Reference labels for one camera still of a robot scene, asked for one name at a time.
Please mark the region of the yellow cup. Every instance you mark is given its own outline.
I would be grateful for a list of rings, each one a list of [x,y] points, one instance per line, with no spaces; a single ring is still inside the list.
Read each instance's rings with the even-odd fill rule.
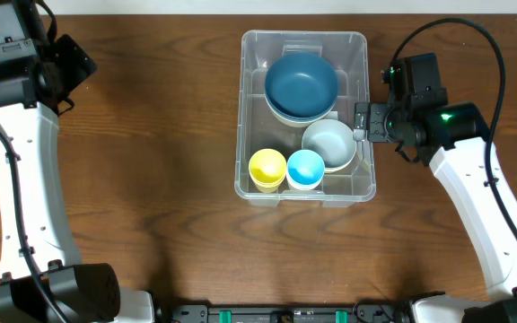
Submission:
[[[280,179],[277,182],[253,181],[253,183],[259,192],[270,194],[276,192],[283,181],[283,179]]]
[[[250,157],[252,180],[265,185],[279,183],[286,173],[286,158],[277,150],[261,149]]]

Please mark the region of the light blue cup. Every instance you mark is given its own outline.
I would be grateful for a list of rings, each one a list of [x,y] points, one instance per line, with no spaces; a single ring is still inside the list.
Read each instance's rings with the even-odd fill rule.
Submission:
[[[312,150],[299,150],[287,162],[287,177],[296,184],[312,186],[319,184],[325,174],[325,163]]]

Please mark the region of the cream beige bowl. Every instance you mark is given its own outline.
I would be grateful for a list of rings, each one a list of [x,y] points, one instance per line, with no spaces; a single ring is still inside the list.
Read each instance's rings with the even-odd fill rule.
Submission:
[[[298,128],[305,128],[311,125],[312,123],[319,121],[321,119],[324,119],[327,114],[322,115],[321,117],[316,118],[296,118],[296,117],[289,117],[284,115],[282,112],[279,112],[277,109],[275,109],[274,106],[269,105],[269,109],[274,115],[274,117],[283,123],[284,125],[290,126],[290,127],[298,127]]]

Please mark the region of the grey small bowl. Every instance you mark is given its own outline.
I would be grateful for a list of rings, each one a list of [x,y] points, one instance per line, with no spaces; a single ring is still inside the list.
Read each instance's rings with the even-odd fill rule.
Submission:
[[[306,128],[302,135],[302,149],[319,154],[325,167],[338,166],[356,154],[354,132],[338,120],[322,119]]]

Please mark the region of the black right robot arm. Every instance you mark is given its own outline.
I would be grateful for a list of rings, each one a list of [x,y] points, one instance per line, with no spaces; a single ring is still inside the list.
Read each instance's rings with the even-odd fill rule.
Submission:
[[[355,105],[355,135],[416,148],[451,198],[482,268],[488,300],[432,292],[384,311],[394,322],[517,322],[517,200],[489,128],[471,102],[412,111],[398,103]]]

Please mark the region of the cream white cup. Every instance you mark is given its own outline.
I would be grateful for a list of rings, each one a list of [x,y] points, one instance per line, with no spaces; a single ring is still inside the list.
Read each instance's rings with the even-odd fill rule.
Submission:
[[[308,184],[308,185],[298,183],[298,182],[294,181],[292,178],[287,178],[286,180],[287,180],[287,183],[288,183],[288,186],[290,189],[301,190],[301,191],[314,190],[321,184],[320,180],[315,183]]]

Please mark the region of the dark blue bowl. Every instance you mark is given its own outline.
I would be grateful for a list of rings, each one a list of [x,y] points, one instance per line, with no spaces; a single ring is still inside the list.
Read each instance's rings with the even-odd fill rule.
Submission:
[[[309,52],[283,56],[267,70],[265,95],[294,117],[318,117],[334,107],[339,80],[330,62]]]
[[[291,126],[291,127],[306,127],[310,125],[311,123],[314,123],[316,121],[320,121],[322,119],[333,119],[338,120],[338,112],[332,109],[328,110],[325,114],[318,116],[318,117],[306,117],[306,118],[299,118],[291,116],[288,113],[283,112],[281,109],[277,108],[275,104],[269,99],[269,97],[265,96],[266,103],[268,107],[270,108],[273,115],[283,124]]]

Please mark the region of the yellow cup front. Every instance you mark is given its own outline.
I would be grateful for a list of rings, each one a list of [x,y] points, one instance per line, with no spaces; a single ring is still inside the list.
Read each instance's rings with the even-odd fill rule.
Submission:
[[[283,179],[280,179],[277,182],[253,181],[253,183],[259,192],[270,194],[276,192],[283,181]]]

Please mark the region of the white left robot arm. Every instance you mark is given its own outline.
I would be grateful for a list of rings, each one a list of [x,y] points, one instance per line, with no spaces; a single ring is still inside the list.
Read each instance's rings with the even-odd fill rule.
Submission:
[[[84,264],[57,161],[59,103],[96,69],[68,36],[0,42],[0,322],[153,322],[153,296]]]

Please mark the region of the white small bowl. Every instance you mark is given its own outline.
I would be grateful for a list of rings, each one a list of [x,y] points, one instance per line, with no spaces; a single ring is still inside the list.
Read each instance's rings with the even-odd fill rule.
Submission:
[[[346,168],[353,160],[355,159],[354,155],[352,155],[349,159],[345,159],[343,160],[338,166],[333,166],[333,167],[329,167],[329,166],[326,166],[325,167],[325,173],[326,174],[330,174],[330,173],[335,173],[337,171],[340,171],[340,170],[343,170],[344,168]]]

